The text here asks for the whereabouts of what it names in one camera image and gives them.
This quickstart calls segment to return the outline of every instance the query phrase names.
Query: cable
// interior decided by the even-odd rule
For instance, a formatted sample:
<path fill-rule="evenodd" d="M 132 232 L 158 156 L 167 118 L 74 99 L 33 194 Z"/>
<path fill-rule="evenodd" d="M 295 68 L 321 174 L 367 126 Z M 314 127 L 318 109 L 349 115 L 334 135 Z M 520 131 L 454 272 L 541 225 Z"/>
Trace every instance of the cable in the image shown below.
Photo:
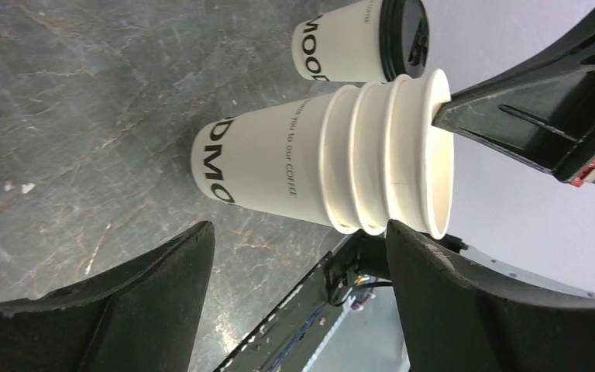
<path fill-rule="evenodd" d="M 364 283 L 376 283 L 378 282 L 379 279 L 377 277 L 368 277 L 366 279 L 366 281 L 364 281 Z M 371 298 L 375 298 L 375 294 L 373 293 L 375 291 L 375 288 L 369 288 L 368 290 L 364 291 L 362 294 L 359 294 L 359 296 L 356 296 L 357 298 L 355 298 L 355 301 L 353 303 L 353 307 L 360 307 L 363 308 L 363 305 L 365 303 L 368 302 L 368 300 L 370 300 Z"/>
<path fill-rule="evenodd" d="M 364 284 L 358 284 L 355 286 L 350 287 L 350 289 L 346 292 L 346 295 L 343 296 L 343 299 L 339 302 L 334 302 L 334 295 L 332 296 L 332 298 L 329 299 L 329 303 L 332 306 L 335 307 L 340 307 L 343 304 L 346 303 L 346 301 L 348 300 L 348 297 L 350 297 L 350 295 L 354 292 L 354 291 L 359 291 L 362 289 L 368 289 L 368 288 L 378 288 L 378 287 L 392 287 L 394 284 L 391 283 L 390 281 L 376 281 L 373 283 L 364 283 Z"/>

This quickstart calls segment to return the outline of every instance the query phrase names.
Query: paper cup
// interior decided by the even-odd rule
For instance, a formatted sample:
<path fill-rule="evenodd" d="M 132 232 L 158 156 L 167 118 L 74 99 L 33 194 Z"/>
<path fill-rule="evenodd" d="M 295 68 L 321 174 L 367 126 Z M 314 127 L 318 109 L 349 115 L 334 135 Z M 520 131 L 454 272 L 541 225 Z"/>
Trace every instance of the paper cup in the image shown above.
<path fill-rule="evenodd" d="M 357 229 L 361 221 L 350 182 L 348 149 L 353 146 L 350 126 L 355 122 L 354 108 L 360 92 L 359 89 L 344 91 L 333 104 L 320 146 L 323 192 L 333 218 L 342 226 L 356 226 Z"/>
<path fill-rule="evenodd" d="M 441 238 L 452 200 L 452 134 L 432 119 L 450 99 L 442 71 L 209 124 L 191 163 L 208 197 L 341 233 L 389 219 Z"/>
<path fill-rule="evenodd" d="M 450 220 L 454 171 L 452 133 L 432 126 L 441 105 L 450 101 L 444 72 L 406 79 L 396 99 L 385 149 L 389 214 L 441 239 Z"/>
<path fill-rule="evenodd" d="M 297 25 L 293 62 L 303 78 L 316 81 L 417 78 L 427 60 L 428 33 L 420 0 L 363 0 Z"/>
<path fill-rule="evenodd" d="M 382 154 L 387 120 L 391 119 L 387 107 L 393 107 L 395 87 L 372 82 L 364 85 L 350 126 L 355 138 L 348 149 L 350 184 L 361 227 L 370 235 L 383 233 L 389 219 Z"/>
<path fill-rule="evenodd" d="M 356 231 L 333 218 L 318 166 L 332 104 L 352 89 L 207 125 L 191 152 L 198 187 L 221 202 Z"/>

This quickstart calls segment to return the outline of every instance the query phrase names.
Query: black lettering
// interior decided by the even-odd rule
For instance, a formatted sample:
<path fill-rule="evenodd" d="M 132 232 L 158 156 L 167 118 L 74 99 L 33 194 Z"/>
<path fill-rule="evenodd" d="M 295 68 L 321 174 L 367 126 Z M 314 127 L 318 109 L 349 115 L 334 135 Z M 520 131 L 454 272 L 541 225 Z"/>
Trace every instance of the black lettering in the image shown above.
<path fill-rule="evenodd" d="M 370 0 L 368 6 L 366 7 L 366 15 L 363 17 L 363 22 L 364 23 L 370 22 L 370 15 L 371 15 L 371 13 L 373 11 L 373 3 L 374 2 L 375 2 L 374 0 Z"/>
<path fill-rule="evenodd" d="M 318 29 L 318 24 L 317 23 L 312 23 L 312 22 L 319 20 L 321 17 L 322 17 L 322 14 L 319 15 L 318 17 L 314 18 L 314 19 L 309 19 L 304 24 L 304 33 L 312 33 L 315 30 L 317 30 Z"/>
<path fill-rule="evenodd" d="M 225 133 L 227 133 L 227 131 L 229 130 L 229 126 L 232 125 L 232 122 L 234 122 L 234 121 L 233 120 L 227 120 L 227 121 L 219 122 L 218 124 L 215 124 L 213 126 L 213 129 L 211 129 L 211 141 L 218 141 L 218 140 L 220 140 L 225 135 Z M 215 130 L 219 126 L 224 126 L 225 128 L 222 130 L 222 132 L 216 133 Z"/>
<path fill-rule="evenodd" d="M 329 81 L 325 75 L 312 75 L 311 77 L 316 81 Z"/>
<path fill-rule="evenodd" d="M 224 181 L 224 178 L 222 177 L 222 170 L 211 164 L 215 158 L 222 155 L 222 145 L 208 145 L 204 147 L 204 151 L 213 152 L 206 159 L 204 159 L 204 166 L 213 171 L 213 173 L 204 173 L 204 176 L 206 176 L 207 180 Z"/>
<path fill-rule="evenodd" d="M 307 57 L 307 60 L 304 62 L 304 65 L 307 67 L 307 70 L 309 70 L 309 72 L 311 72 L 312 74 L 320 74 L 322 71 L 322 68 L 320 67 L 320 62 L 318 62 L 318 60 L 312 56 Z"/>
<path fill-rule="evenodd" d="M 311 48 L 307 48 L 307 40 L 311 40 Z M 309 34 L 302 39 L 302 51 L 311 56 L 316 51 L 316 36 Z"/>
<path fill-rule="evenodd" d="M 212 184 L 211 192 L 213 192 L 213 195 L 215 195 L 216 198 L 222 200 L 225 203 L 229 203 L 229 204 L 236 203 L 236 201 L 234 200 L 232 195 L 229 194 L 229 191 L 227 191 L 227 189 L 224 186 L 222 186 L 221 184 Z"/>

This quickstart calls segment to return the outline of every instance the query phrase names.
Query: cup logo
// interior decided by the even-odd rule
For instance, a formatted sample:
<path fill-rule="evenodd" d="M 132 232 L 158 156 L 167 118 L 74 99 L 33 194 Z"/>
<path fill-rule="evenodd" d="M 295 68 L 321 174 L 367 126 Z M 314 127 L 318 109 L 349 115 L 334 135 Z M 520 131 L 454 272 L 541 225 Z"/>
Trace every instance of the cup logo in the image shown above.
<path fill-rule="evenodd" d="M 368 6 L 366 7 L 366 14 L 363 17 L 364 23 L 370 23 L 370 17 L 373 14 L 373 6 L 375 5 L 375 0 L 370 0 L 368 2 Z"/>
<path fill-rule="evenodd" d="M 225 136 L 227 131 L 229 130 L 229 126 L 232 125 L 234 122 L 233 119 L 225 120 L 223 122 L 216 123 L 213 128 L 211 129 L 211 133 L 209 133 L 209 139 L 213 142 L 218 142 Z M 222 174 L 222 170 L 217 166 L 213 165 L 212 161 L 220 157 L 222 155 L 222 144 L 210 144 L 204 146 L 204 152 L 208 153 L 209 155 L 204 159 L 204 166 L 210 170 L 210 172 L 205 171 L 204 176 L 207 180 L 214 181 L 211 184 L 211 193 L 216 198 L 222 200 L 225 203 L 235 204 L 236 200 L 232 197 L 232 194 L 227 190 L 227 188 L 223 185 L 225 182 L 224 174 Z"/>
<path fill-rule="evenodd" d="M 307 58 L 304 60 L 304 66 L 307 68 L 307 71 L 311 74 L 311 78 L 317 81 L 330 81 L 327 76 L 322 73 L 322 66 L 320 61 L 314 54 L 316 53 L 316 35 L 313 33 L 314 31 L 318 30 L 318 21 L 322 15 L 317 16 L 316 18 L 308 20 L 304 24 L 304 37 L 302 37 L 302 52 L 304 53 Z"/>

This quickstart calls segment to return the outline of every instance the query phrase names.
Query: wire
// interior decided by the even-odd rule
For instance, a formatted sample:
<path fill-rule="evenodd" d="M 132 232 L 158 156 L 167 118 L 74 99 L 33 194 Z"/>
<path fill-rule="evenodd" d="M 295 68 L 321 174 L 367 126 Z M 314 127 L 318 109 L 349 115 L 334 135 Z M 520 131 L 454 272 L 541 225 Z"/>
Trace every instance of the wire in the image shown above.
<path fill-rule="evenodd" d="M 350 295 L 355 291 L 360 291 L 362 289 L 368 289 L 368 288 L 392 287 L 393 285 L 394 284 L 391 283 L 390 281 L 376 281 L 373 283 L 358 284 L 358 285 L 350 287 L 350 289 L 346 292 L 346 295 L 343 296 L 343 299 L 341 301 L 334 302 L 334 296 L 332 296 L 332 298 L 329 299 L 329 303 L 332 306 L 335 306 L 338 308 L 338 307 L 341 307 L 343 304 L 345 304 L 346 301 L 348 300 L 348 297 L 350 297 Z"/>
<path fill-rule="evenodd" d="M 376 277 L 371 277 L 370 275 L 361 275 L 361 276 L 359 276 L 357 278 L 357 280 L 355 281 L 355 284 L 367 283 L 367 282 L 369 282 L 371 280 L 377 281 L 377 278 Z"/>
<path fill-rule="evenodd" d="M 367 279 L 367 283 L 376 283 L 378 282 L 379 279 L 377 277 L 368 277 Z M 367 291 L 364 291 L 362 294 L 360 294 L 360 297 L 355 298 L 355 302 L 354 305 L 358 305 L 361 306 L 363 308 L 363 304 L 367 303 L 368 300 L 370 300 L 371 298 L 375 297 L 375 294 L 373 293 L 375 291 L 375 288 L 369 288 Z"/>

